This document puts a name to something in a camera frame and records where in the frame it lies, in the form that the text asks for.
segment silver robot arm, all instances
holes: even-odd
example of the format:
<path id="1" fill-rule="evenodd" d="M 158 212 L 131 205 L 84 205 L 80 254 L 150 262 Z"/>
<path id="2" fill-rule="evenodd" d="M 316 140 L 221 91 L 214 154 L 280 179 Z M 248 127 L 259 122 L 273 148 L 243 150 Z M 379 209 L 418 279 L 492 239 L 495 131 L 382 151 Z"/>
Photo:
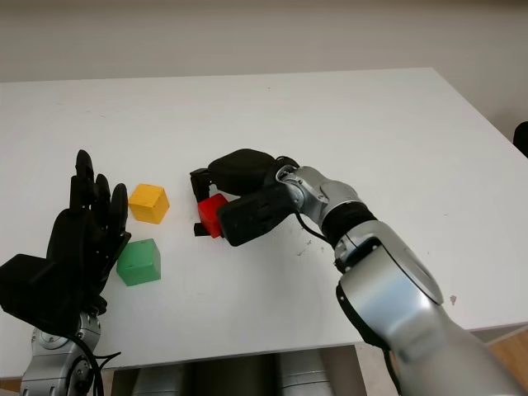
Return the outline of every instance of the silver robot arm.
<path id="1" fill-rule="evenodd" d="M 285 166 L 276 180 L 333 245 L 339 304 L 366 342 L 393 352 L 403 396 L 528 394 L 447 316 L 431 273 L 353 188 L 311 167 Z"/>

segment black object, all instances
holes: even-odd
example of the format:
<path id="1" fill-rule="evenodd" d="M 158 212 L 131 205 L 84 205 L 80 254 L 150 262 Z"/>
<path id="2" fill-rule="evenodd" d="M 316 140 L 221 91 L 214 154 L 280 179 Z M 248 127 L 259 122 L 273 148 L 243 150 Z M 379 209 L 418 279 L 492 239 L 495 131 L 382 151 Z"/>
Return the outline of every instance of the black object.
<path id="1" fill-rule="evenodd" d="M 522 122 L 515 129 L 513 145 L 528 157 L 528 121 Z"/>
<path id="2" fill-rule="evenodd" d="M 244 196 L 262 187 L 274 162 L 269 154 L 242 148 L 213 161 L 208 168 L 211 180 L 219 190 Z"/>
<path id="3" fill-rule="evenodd" d="M 243 148 L 213 161 L 207 168 L 191 172 L 192 190 L 196 201 L 209 198 L 209 189 L 240 196 L 217 212 L 223 236 L 238 246 L 274 229 L 295 207 L 285 186 L 276 180 L 281 167 L 299 167 L 293 159 Z M 206 235 L 199 224 L 195 236 Z"/>
<path id="4" fill-rule="evenodd" d="M 334 248 L 345 233 L 369 220 L 376 220 L 376 217 L 365 204 L 348 202 L 328 213 L 324 218 L 321 231 Z"/>
<path id="5" fill-rule="evenodd" d="M 277 183 L 229 202 L 217 215 L 225 238 L 239 246 L 268 233 L 295 211 L 287 187 Z"/>
<path id="6" fill-rule="evenodd" d="M 61 337 L 75 334 L 81 312 L 106 312 L 100 293 L 130 240 L 125 185 L 110 195 L 104 176 L 94 182 L 92 160 L 83 150 L 75 167 L 70 205 L 55 220 L 46 259 L 18 254 L 0 267 L 3 310 Z"/>

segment table surface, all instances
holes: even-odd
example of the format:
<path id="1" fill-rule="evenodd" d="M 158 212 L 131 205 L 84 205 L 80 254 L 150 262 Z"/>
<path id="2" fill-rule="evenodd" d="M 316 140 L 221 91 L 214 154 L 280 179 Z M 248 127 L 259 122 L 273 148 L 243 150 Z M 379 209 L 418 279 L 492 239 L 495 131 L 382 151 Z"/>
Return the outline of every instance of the table surface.
<path id="1" fill-rule="evenodd" d="M 163 186 L 171 202 L 160 225 L 129 217 L 163 274 L 127 287 L 112 272 L 97 347 L 123 352 L 111 366 L 359 342 L 332 249 L 293 216 L 241 247 L 194 237 L 189 172 L 240 148 L 354 186 L 464 328 L 528 322 L 528 162 L 429 68 L 0 84 L 0 262 L 45 255 L 86 149 L 111 186 Z M 31 330 L 0 313 L 0 377 L 23 374 Z"/>

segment wire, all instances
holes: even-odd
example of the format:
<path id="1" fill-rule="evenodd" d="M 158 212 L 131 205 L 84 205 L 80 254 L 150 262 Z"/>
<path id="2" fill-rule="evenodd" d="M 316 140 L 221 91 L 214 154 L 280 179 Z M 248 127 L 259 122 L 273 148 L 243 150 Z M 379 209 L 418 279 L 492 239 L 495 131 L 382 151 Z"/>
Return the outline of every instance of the wire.
<path id="1" fill-rule="evenodd" d="M 121 354 L 121 352 L 116 352 L 116 353 L 112 353 L 111 355 L 108 355 L 108 356 L 96 356 L 96 359 L 105 359 L 105 361 L 103 361 L 100 365 L 99 365 L 99 370 L 102 370 L 102 368 L 106 365 L 106 363 L 108 363 L 109 361 L 111 361 L 113 358 L 115 358 L 116 356 L 119 356 Z"/>
<path id="2" fill-rule="evenodd" d="M 90 366 L 92 367 L 92 370 L 94 371 L 94 384 L 93 384 L 93 396 L 105 396 L 105 390 L 102 387 L 102 377 L 101 377 L 101 369 L 99 368 L 99 365 L 97 364 L 96 357 L 93 355 L 92 351 L 86 345 L 86 343 L 81 340 L 80 338 L 77 338 L 75 336 L 68 337 L 68 340 L 73 342 L 74 344 L 77 344 L 79 348 L 84 352 L 86 355 L 86 358 L 88 359 L 88 362 L 90 363 Z"/>
<path id="3" fill-rule="evenodd" d="M 301 219 L 299 212 L 295 212 L 295 217 L 299 221 L 301 227 L 305 229 L 307 233 L 311 233 L 314 237 L 319 238 L 326 243 L 330 243 L 323 235 L 316 233 L 308 225 L 306 225 L 306 223 Z"/>
<path id="4" fill-rule="evenodd" d="M 399 387 L 399 379 L 394 371 L 393 362 L 390 360 L 390 352 L 388 349 L 383 349 L 383 358 L 385 359 L 385 364 L 387 365 L 387 371 L 389 372 L 390 379 L 393 381 L 394 387 L 398 394 L 402 394 L 402 390 Z"/>

